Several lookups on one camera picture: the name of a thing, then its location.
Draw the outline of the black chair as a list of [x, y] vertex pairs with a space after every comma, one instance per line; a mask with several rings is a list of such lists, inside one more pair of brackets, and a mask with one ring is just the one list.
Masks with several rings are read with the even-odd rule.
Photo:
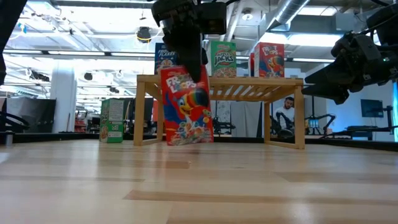
[[0, 141], [30, 128], [30, 124], [16, 115], [0, 111]]

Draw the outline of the long ceiling light bar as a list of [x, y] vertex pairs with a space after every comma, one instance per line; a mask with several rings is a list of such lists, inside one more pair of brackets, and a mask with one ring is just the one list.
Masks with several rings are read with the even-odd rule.
[[67, 56], [107, 56], [107, 57], [147, 57], [154, 58], [153, 53], [139, 52], [90, 52], [90, 51], [65, 51], [65, 50], [21, 50], [6, 49], [4, 54], [18, 55], [67, 55]]
[[322, 58], [293, 58], [293, 62], [308, 62], [308, 63], [332, 63], [333, 59], [322, 59]]

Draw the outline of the blue Frosted Flakes cereal box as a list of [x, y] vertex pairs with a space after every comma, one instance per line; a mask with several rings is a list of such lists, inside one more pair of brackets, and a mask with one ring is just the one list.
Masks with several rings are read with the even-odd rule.
[[175, 66], [177, 59], [177, 54], [173, 51], [169, 51], [164, 43], [155, 44], [155, 67], [154, 74], [157, 75], [158, 72], [163, 68], [169, 68]]

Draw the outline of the dark wall monitor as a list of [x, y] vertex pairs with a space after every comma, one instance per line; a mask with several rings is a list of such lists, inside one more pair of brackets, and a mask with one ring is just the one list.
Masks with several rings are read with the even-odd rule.
[[383, 118], [382, 101], [361, 99], [361, 114], [365, 118]]

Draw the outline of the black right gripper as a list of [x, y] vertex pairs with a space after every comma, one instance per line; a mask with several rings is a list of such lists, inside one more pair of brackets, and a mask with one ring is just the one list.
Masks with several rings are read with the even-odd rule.
[[[343, 104], [349, 97], [347, 88], [379, 86], [398, 78], [398, 44], [377, 45], [370, 36], [347, 32], [331, 50], [335, 61], [305, 78], [304, 95]], [[317, 83], [336, 83], [327, 85]]]

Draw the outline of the black computer monitor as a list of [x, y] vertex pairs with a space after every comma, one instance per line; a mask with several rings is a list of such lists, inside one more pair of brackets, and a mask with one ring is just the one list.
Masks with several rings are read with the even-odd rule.
[[[152, 119], [154, 99], [145, 98], [144, 105], [138, 104], [139, 108], [144, 109], [144, 120], [150, 121]], [[136, 109], [136, 99], [135, 98], [125, 98], [124, 99], [124, 119], [135, 120], [135, 109]]]

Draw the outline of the wooden slatted shelf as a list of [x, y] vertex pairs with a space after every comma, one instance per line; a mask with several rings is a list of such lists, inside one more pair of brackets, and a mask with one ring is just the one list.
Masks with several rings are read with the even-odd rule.
[[[303, 79], [301, 78], [259, 78], [259, 77], [210, 77], [210, 94], [212, 100], [220, 101], [261, 101], [264, 113], [264, 143], [292, 149], [305, 148], [304, 97], [302, 94]], [[144, 108], [145, 96], [149, 94], [159, 103], [162, 102], [161, 77], [158, 75], [138, 75], [136, 90], [136, 108], [134, 121], [133, 144], [145, 146], [162, 141], [164, 111], [158, 106], [157, 135], [154, 139], [144, 139]], [[295, 140], [293, 143], [271, 140], [270, 111], [271, 103], [286, 96], [294, 96]]]

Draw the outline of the dark background desk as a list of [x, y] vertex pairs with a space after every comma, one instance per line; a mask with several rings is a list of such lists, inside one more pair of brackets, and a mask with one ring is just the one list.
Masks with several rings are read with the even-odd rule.
[[389, 134], [394, 134], [394, 131], [397, 128], [398, 126], [391, 126], [385, 128], [380, 128], [377, 126], [349, 126], [346, 128], [346, 131], [348, 132], [348, 135], [351, 136], [352, 139], [367, 138], [368, 141], [372, 141], [373, 133], [386, 132]]

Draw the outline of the green Apple Jacks cereal box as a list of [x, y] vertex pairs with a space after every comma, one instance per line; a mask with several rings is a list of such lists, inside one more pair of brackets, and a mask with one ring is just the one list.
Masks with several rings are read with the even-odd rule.
[[107, 99], [102, 101], [99, 141], [106, 143], [119, 143], [123, 141], [123, 100]]
[[212, 41], [209, 54], [212, 77], [236, 76], [236, 44], [233, 42]]

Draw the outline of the white round pillar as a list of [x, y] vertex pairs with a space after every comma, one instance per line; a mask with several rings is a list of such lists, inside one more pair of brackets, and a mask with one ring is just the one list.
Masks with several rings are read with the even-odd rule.
[[72, 68], [54, 70], [52, 74], [50, 98], [55, 100], [53, 133], [75, 130], [77, 80]]

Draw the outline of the blue light strip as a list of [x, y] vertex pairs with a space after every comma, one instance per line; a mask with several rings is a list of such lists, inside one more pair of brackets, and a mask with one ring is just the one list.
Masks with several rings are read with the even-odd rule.
[[393, 94], [392, 94], [392, 105], [393, 105], [393, 124], [396, 127], [394, 129], [394, 140], [398, 142], [398, 81], [393, 83]]

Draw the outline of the person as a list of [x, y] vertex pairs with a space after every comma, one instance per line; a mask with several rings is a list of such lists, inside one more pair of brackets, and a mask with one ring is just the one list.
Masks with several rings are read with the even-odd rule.
[[283, 106], [277, 108], [274, 112], [274, 119], [277, 122], [277, 135], [280, 138], [290, 138], [294, 136], [295, 125], [294, 125], [294, 98], [288, 96]]

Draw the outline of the white cloth partition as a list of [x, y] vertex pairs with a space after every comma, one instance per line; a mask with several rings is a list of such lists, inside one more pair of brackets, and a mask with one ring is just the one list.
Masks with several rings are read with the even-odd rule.
[[256, 138], [261, 113], [260, 102], [249, 101], [211, 101], [212, 117], [219, 122], [231, 123], [232, 137]]

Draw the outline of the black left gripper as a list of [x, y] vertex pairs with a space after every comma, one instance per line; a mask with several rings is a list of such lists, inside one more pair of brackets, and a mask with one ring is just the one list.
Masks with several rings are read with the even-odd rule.
[[198, 7], [201, 0], [155, 0], [152, 16], [162, 29], [164, 43], [178, 55], [195, 83], [200, 81], [201, 65], [208, 63], [206, 50], [201, 47]]

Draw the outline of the black equipment cabinet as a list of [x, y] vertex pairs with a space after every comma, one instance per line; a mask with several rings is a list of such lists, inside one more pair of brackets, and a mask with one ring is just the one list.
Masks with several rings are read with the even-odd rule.
[[6, 112], [29, 123], [27, 133], [51, 133], [56, 100], [38, 98], [8, 98]]

